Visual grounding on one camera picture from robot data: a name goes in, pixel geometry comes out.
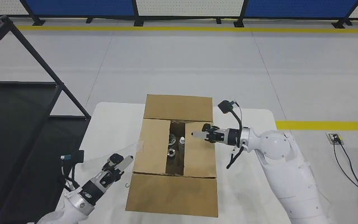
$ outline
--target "yellow floor line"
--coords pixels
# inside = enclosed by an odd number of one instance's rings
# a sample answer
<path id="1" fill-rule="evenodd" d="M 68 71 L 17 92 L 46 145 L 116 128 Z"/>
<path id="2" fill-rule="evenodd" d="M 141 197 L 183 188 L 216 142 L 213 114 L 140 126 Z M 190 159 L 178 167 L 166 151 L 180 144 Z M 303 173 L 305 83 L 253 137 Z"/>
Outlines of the yellow floor line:
<path id="1" fill-rule="evenodd" d="M 358 122 L 298 122 L 276 121 L 278 130 L 358 130 Z"/>
<path id="2" fill-rule="evenodd" d="M 20 30 L 47 31 L 206 31 L 206 32 L 306 32 L 358 34 L 358 29 L 299 29 L 299 28 L 235 28 L 235 27 L 179 27 L 179 26 L 17 26 Z"/>

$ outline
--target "electrical outlet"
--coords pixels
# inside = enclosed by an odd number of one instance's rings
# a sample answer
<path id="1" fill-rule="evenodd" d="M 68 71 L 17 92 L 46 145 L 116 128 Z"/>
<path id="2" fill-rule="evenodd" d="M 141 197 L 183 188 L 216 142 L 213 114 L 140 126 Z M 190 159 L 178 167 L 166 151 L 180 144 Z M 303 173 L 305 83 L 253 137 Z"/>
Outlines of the electrical outlet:
<path id="1" fill-rule="evenodd" d="M 338 142 L 335 142 L 335 138 L 334 138 L 334 135 L 338 135 L 338 138 L 340 138 L 341 140 L 341 144 L 343 145 L 344 142 L 343 142 L 343 138 L 340 136 L 340 134 L 338 133 L 326 133 L 326 136 L 330 142 L 330 144 L 339 144 Z"/>

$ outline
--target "white floor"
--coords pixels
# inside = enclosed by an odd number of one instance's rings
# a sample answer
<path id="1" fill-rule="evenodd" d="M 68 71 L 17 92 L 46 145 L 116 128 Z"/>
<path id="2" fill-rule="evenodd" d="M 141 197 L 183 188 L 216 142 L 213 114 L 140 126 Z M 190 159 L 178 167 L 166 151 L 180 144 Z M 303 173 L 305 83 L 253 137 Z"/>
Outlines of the white floor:
<path id="1" fill-rule="evenodd" d="M 74 24 L 83 26 L 84 21 L 46 22 Z M 91 25 L 133 24 L 101 21 Z M 246 26 L 331 28 L 329 22 L 247 22 Z M 358 34 L 23 33 L 90 114 L 102 101 L 145 103 L 146 94 L 178 94 L 210 96 L 215 104 L 236 99 L 243 108 L 271 110 L 276 120 L 358 120 Z M 0 41 L 0 52 L 0 81 L 51 81 L 11 34 Z M 61 96 L 53 114 L 81 112 Z M 325 132 L 293 133 L 312 164 L 333 223 L 357 223 L 358 188 L 340 172 Z M 341 134 L 358 172 L 357 132 Z M 347 160 L 337 151 L 348 172 Z"/>

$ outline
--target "cardboard box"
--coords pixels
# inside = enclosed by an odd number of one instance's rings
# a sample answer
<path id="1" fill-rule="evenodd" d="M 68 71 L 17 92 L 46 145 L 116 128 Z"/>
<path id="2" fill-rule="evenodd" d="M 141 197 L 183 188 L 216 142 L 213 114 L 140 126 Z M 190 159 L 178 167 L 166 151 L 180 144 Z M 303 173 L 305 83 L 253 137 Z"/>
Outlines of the cardboard box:
<path id="1" fill-rule="evenodd" d="M 191 132 L 213 122 L 211 98 L 148 95 L 127 198 L 127 211 L 218 216 L 214 144 Z M 167 156 L 169 133 L 185 149 Z"/>

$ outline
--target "blue wall panel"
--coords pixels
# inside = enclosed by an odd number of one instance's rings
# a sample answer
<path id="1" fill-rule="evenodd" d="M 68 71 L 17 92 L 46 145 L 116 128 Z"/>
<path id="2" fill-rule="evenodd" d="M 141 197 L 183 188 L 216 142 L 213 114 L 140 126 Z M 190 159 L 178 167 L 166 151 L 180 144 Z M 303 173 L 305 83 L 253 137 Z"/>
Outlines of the blue wall panel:
<path id="1" fill-rule="evenodd" d="M 36 15 L 133 16 L 131 0 L 27 0 Z"/>
<path id="2" fill-rule="evenodd" d="M 247 17 L 344 17 L 356 0 L 249 0 Z"/>

